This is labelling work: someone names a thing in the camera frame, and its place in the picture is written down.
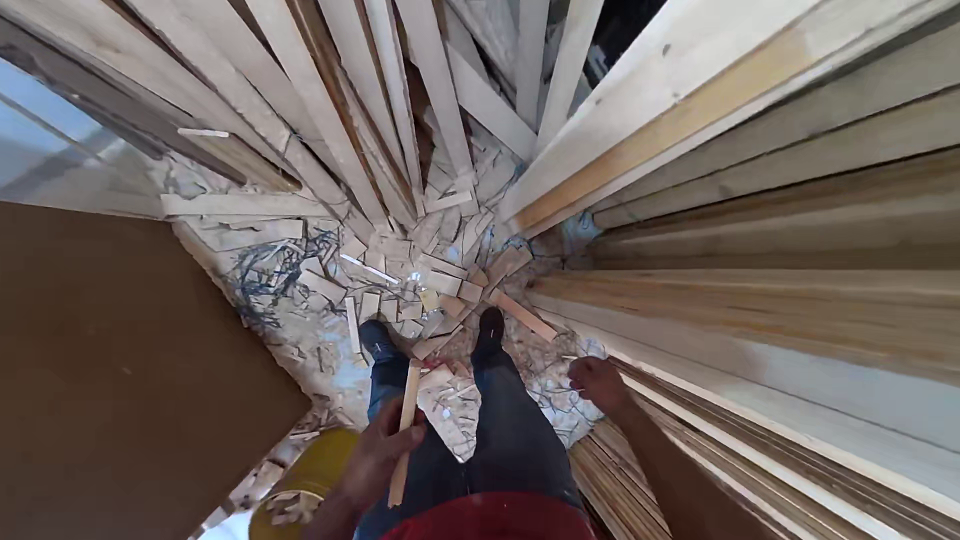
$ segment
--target yellow bucket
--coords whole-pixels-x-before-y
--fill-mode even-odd
[[[312,495],[319,501],[326,497],[344,472],[347,458],[356,446],[359,433],[335,428],[321,433],[294,462],[253,511],[250,519],[250,540],[299,540],[300,523],[273,525],[267,502],[281,494]]]

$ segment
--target jeans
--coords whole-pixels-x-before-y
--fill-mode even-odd
[[[537,493],[583,510],[566,448],[527,394],[514,360],[499,345],[473,351],[470,360],[482,396],[473,457],[457,461],[428,421],[423,442],[410,454],[403,504],[388,509],[384,493],[354,538],[379,538],[407,518],[474,493]],[[371,420],[383,404],[403,395],[409,363],[397,351],[373,365]]]

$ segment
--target black sneaker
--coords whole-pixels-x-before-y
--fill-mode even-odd
[[[357,329],[360,334],[360,344],[367,349],[373,361],[385,361],[402,356],[400,349],[394,345],[387,325],[376,320],[369,320]]]
[[[488,307],[480,315],[477,350],[499,349],[503,342],[503,312],[499,307]]]

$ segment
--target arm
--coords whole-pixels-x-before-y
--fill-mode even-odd
[[[767,537],[754,516],[670,442],[612,364],[586,356],[573,362],[569,375],[580,396],[597,405],[627,437],[674,539]]]
[[[384,405],[360,434],[340,480],[326,494],[301,535],[302,540],[349,540],[360,518],[383,497],[396,462],[415,449],[426,435],[423,411],[414,425],[397,432],[403,398]]]

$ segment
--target person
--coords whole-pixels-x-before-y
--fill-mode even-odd
[[[503,350],[503,332],[503,314],[486,309],[470,355],[482,397],[476,449],[460,463],[421,410],[412,427],[398,430],[410,359],[379,321],[360,327],[360,341],[373,357],[371,422],[304,529],[304,540],[594,537],[566,448]],[[673,538],[768,537],[756,518],[666,438],[612,364],[578,358],[569,376],[573,389],[626,435]],[[403,503],[388,508],[390,478],[408,452]]]

